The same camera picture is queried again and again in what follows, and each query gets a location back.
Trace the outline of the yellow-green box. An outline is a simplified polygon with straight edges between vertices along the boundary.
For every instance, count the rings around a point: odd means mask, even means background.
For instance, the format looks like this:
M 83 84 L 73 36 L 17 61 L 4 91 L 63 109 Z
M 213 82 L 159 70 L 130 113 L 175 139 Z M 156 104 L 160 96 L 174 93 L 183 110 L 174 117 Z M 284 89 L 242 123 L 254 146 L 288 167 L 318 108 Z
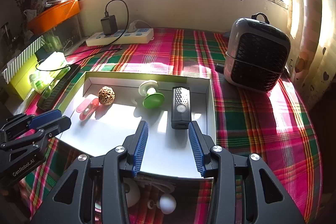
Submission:
M 35 65 L 37 64 L 36 55 L 32 55 L 25 64 L 18 70 L 12 80 L 6 84 L 5 91 L 11 97 L 16 97 L 20 100 L 24 100 L 32 87 L 29 81 L 29 75 L 35 71 Z

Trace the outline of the heart pattern curtain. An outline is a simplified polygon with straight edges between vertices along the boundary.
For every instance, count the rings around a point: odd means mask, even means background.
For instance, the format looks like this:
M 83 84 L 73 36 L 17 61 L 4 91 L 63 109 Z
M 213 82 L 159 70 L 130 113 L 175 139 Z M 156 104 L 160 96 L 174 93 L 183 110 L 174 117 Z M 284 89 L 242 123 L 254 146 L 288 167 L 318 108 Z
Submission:
M 307 109 L 335 84 L 335 0 L 289 0 L 290 79 Z

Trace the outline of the green white spool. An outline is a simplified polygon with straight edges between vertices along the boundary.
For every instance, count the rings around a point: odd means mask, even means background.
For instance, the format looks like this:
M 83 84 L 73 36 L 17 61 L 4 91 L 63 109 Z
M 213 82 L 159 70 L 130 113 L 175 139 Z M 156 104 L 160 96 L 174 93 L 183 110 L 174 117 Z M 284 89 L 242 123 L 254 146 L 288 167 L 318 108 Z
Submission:
M 165 96 L 157 90 L 159 84 L 155 80 L 144 81 L 138 88 L 140 96 L 143 97 L 143 107 L 146 109 L 155 109 L 163 104 Z

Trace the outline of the white round knob toy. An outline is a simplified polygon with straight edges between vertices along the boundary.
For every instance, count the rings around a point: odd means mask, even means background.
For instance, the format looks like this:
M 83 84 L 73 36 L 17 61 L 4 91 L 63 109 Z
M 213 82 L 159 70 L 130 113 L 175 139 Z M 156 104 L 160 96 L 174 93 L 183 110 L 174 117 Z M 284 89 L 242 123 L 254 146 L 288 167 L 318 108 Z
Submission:
M 149 200 L 147 202 L 149 209 L 159 208 L 163 214 L 171 214 L 177 207 L 177 202 L 171 194 L 163 194 L 157 202 Z

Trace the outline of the orange box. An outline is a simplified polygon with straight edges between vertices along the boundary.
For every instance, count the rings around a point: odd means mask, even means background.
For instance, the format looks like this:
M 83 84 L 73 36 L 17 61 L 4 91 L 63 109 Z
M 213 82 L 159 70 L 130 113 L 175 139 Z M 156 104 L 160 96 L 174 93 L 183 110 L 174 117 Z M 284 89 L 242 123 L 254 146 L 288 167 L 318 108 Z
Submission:
M 27 23 L 27 29 L 41 35 L 80 12 L 78 0 L 68 0 L 34 17 Z

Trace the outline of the white plug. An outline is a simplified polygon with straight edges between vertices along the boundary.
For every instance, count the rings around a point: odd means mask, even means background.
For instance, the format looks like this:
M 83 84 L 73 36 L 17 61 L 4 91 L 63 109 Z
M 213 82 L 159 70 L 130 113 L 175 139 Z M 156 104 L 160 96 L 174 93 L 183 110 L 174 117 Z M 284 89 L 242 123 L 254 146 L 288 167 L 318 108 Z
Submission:
M 127 31 L 128 31 L 129 33 L 133 33 L 133 32 L 135 32 L 136 29 L 137 29 L 137 24 L 138 24 L 138 23 L 143 23 L 143 24 L 147 25 L 149 28 L 152 28 L 152 26 L 151 26 L 149 23 L 147 23 L 146 21 L 138 19 L 138 20 L 134 20 L 134 21 L 132 21 L 132 22 L 129 24 L 129 27 L 128 27 Z

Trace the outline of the black rectangular device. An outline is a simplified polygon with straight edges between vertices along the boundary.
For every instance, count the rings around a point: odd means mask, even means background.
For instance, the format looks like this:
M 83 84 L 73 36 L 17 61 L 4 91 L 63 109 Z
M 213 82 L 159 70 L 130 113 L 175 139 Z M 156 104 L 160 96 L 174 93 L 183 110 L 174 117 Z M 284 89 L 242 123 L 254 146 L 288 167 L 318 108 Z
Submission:
M 188 129 L 191 122 L 190 90 L 173 87 L 171 107 L 171 127 L 175 130 Z

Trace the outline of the light brown walnut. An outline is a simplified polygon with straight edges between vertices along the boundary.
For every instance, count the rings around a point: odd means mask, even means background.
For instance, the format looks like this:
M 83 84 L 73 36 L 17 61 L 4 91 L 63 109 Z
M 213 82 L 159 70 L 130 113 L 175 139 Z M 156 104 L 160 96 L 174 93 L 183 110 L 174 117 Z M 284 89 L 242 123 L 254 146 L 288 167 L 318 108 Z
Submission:
M 104 86 L 99 90 L 98 100 L 100 104 L 108 106 L 114 102 L 115 93 L 111 87 Z

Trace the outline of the striped box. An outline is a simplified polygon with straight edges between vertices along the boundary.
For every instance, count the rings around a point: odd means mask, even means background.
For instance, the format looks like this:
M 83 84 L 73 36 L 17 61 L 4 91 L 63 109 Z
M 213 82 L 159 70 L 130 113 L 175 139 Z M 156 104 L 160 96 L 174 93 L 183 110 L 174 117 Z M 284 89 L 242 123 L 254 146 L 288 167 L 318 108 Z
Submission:
M 14 58 L 7 67 L 1 72 L 1 76 L 5 83 L 8 84 L 25 62 L 35 54 L 42 46 L 45 45 L 45 40 L 42 36 L 33 41 L 23 52 Z

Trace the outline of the black smartphone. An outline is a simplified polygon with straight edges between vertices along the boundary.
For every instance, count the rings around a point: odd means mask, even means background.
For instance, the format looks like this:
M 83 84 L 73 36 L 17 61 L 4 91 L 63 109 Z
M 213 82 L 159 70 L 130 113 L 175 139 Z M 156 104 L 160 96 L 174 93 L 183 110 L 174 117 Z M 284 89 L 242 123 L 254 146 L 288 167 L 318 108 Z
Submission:
M 74 64 L 70 66 L 68 71 L 59 73 L 42 93 L 38 100 L 37 108 L 42 112 L 52 110 L 61 94 L 65 91 L 66 87 L 77 75 L 80 69 L 80 65 Z

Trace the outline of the black charger adapter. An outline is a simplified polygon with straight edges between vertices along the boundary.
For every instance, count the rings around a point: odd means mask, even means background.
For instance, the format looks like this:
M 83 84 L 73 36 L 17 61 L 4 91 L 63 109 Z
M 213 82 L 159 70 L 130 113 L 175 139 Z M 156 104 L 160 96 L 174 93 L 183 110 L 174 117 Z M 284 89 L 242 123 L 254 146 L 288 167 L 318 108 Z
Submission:
M 104 18 L 101 19 L 102 31 L 105 35 L 112 35 L 118 31 L 116 17 L 114 15 L 109 15 L 106 11 Z

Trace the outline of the white power strip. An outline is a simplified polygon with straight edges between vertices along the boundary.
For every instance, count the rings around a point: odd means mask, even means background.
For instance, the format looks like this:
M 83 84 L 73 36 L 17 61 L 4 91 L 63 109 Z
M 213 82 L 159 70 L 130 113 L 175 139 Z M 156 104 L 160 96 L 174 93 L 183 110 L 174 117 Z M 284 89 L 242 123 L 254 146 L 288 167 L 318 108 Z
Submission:
M 86 44 L 92 46 L 107 46 L 114 44 L 147 44 L 154 39 L 154 30 L 152 28 L 140 28 L 135 32 L 118 30 L 115 34 L 105 35 L 103 32 L 97 32 L 86 39 Z

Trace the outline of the tissue pack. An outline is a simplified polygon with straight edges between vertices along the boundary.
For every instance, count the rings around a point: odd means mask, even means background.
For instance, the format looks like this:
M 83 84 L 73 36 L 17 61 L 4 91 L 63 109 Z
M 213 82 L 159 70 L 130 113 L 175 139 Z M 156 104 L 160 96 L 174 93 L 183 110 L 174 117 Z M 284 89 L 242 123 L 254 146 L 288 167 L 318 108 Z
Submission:
M 42 94 L 53 80 L 60 80 L 69 70 L 64 53 L 54 52 L 36 65 L 35 71 L 29 75 L 30 85 Z

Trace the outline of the white panda egg toy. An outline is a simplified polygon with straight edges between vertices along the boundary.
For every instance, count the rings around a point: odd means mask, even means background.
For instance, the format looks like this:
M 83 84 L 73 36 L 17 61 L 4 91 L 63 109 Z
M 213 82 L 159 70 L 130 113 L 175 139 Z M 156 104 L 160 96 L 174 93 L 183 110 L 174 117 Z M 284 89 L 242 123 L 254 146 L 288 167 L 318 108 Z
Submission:
M 123 186 L 125 189 L 127 207 L 132 207 L 140 200 L 141 194 L 139 187 L 131 178 L 124 178 Z

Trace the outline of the grey black portable heater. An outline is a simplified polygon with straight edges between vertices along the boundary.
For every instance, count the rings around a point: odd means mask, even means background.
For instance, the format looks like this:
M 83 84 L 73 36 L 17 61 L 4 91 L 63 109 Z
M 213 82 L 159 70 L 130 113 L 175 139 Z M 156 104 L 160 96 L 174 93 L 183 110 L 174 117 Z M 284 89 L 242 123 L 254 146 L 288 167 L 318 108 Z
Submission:
M 223 74 L 231 84 L 267 93 L 284 72 L 290 39 L 259 12 L 237 19 L 231 28 Z

